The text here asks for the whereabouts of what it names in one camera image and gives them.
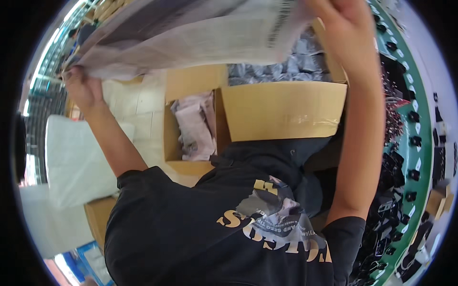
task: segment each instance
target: floor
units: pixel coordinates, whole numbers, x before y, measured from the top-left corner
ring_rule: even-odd
[[[131,82],[104,81],[104,99],[118,122],[135,126],[133,143],[149,167],[159,166],[175,182],[192,187],[197,176],[177,174],[163,158],[165,72]]]

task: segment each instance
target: forearm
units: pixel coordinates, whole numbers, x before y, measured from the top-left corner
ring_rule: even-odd
[[[147,169],[141,155],[105,103],[98,103],[86,110],[84,116],[116,177],[129,170]]]
[[[351,76],[334,211],[366,218],[382,165],[385,99],[377,69]]]

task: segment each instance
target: barcode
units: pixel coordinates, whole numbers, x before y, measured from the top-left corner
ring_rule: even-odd
[[[275,25],[273,26],[272,31],[269,34],[269,37],[267,38],[268,48],[274,47],[278,38],[278,32],[281,30],[291,14],[291,5],[294,1],[295,0],[283,0],[279,5],[278,17],[275,21]]]

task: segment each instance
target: black t-shirt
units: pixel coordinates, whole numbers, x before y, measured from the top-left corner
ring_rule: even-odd
[[[365,221],[336,220],[325,239],[289,186],[261,169],[219,166],[193,188],[158,167],[121,175],[105,238],[115,283],[346,285]]]

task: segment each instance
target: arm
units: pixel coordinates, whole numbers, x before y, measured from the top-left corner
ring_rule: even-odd
[[[70,98],[84,113],[114,175],[146,170],[146,163],[105,103],[100,79],[86,77],[81,67],[72,68],[65,79]]]
[[[324,23],[330,52],[349,79],[347,118],[336,193],[326,224],[367,213],[380,176],[385,98],[374,24],[364,0],[309,0]]]

